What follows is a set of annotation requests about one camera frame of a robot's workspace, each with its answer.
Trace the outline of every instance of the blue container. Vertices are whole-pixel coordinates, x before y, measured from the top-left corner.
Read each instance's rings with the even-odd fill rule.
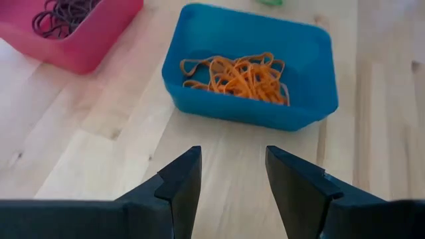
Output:
[[[182,59],[263,52],[286,63],[280,81],[288,86],[289,107],[182,87]],[[325,31],[210,5],[183,7],[162,75],[177,108],[212,118],[296,131],[338,108],[331,39]],[[207,83],[208,69],[198,70],[193,79]]]

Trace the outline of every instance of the orange rubber band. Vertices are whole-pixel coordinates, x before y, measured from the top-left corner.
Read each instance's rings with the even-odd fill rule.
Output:
[[[185,70],[187,62],[196,63],[188,72]],[[189,79],[183,82],[184,87],[290,106],[288,87],[280,82],[285,62],[275,60],[272,53],[265,52],[235,60],[212,56],[202,60],[184,59],[180,62],[180,69],[187,77],[192,77],[200,66],[209,68],[209,83]]]

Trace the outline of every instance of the plastic container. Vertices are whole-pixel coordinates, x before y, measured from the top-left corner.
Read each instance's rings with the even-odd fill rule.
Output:
[[[99,65],[143,6],[143,0],[101,0],[69,37],[56,40],[44,39],[32,28],[32,19],[44,11],[44,2],[0,0],[0,37],[23,54],[77,74]]]
[[[290,107],[182,87],[184,58],[263,52],[286,62],[280,81],[288,86]],[[183,8],[162,75],[181,111],[212,118],[296,131],[338,108],[331,39],[324,30],[210,5]],[[193,79],[208,82],[207,68]]]

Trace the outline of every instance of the wooden tabletop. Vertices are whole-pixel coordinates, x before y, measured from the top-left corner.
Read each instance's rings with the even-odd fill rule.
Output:
[[[88,76],[0,41],[0,198],[115,199],[192,145],[203,150],[193,238],[286,238],[267,145],[384,199],[425,198],[423,1],[202,1],[329,31],[340,106],[295,133],[175,108],[161,67],[187,2],[145,0]]]

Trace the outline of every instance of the wood grain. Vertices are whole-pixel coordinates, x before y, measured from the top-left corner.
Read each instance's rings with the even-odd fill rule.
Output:
[[[114,199],[193,145],[203,150],[193,238],[286,238],[267,145],[384,199],[425,198],[423,1],[201,1],[331,35],[339,109],[295,133],[175,109],[161,67],[188,2],[146,0],[87,76],[0,41],[0,198]]]

